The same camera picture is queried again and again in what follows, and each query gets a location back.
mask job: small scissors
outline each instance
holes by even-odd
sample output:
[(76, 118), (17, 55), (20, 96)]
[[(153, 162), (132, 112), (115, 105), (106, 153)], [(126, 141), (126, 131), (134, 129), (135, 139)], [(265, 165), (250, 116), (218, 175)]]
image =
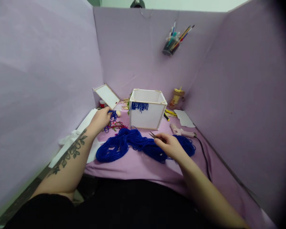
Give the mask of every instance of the small scissors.
[(153, 134), (153, 132), (150, 131), (149, 133), (150, 136), (152, 136), (154, 139), (158, 138), (156, 135)]

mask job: white box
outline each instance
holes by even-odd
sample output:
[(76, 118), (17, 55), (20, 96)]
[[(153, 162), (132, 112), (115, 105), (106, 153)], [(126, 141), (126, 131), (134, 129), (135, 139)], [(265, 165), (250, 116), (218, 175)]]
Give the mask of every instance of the white box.
[[(133, 103), (148, 104), (147, 110), (132, 110)], [(161, 91), (134, 89), (129, 100), (129, 123), (136, 128), (158, 130), (167, 102)]]

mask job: pen holder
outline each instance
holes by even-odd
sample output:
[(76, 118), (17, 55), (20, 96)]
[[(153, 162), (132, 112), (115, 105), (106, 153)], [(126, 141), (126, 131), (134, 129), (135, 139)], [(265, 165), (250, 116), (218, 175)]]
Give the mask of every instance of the pen holder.
[(172, 55), (174, 55), (179, 46), (180, 46), (180, 40), (178, 37), (174, 37), (173, 39), (167, 38), (167, 42), (162, 50), (162, 53), (164, 55), (171, 57)]

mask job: right hand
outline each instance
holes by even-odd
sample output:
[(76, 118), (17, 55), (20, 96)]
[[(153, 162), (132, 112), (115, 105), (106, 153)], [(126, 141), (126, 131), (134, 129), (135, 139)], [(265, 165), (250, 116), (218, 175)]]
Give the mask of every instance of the right hand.
[(155, 143), (170, 158), (178, 162), (182, 157), (188, 156), (176, 137), (165, 133), (160, 133), (157, 134), (156, 136), (158, 138), (155, 138)]

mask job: yellow object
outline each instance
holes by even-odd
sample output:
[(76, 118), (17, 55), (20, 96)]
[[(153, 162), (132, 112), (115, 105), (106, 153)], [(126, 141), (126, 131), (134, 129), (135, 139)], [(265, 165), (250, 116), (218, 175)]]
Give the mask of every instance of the yellow object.
[(178, 92), (178, 93), (181, 93), (181, 92), (183, 92), (183, 90), (181, 90), (181, 88), (180, 88), (180, 89), (176, 89), (176, 88), (175, 88), (174, 91), (175, 91), (175, 92)]
[(117, 114), (118, 117), (121, 117), (121, 112), (120, 111), (117, 111), (116, 114)]
[(167, 116), (167, 113), (164, 112), (164, 117), (166, 118), (167, 121), (169, 121), (169, 117)]
[(181, 90), (181, 88), (180, 89), (176, 89), (176, 88), (174, 89), (174, 91), (173, 91), (174, 97), (171, 100), (171, 106), (178, 104), (180, 97), (185, 95), (185, 92), (183, 90)]
[(167, 110), (167, 109), (165, 109), (165, 112), (177, 117), (177, 114), (175, 112), (172, 112), (172, 111)]

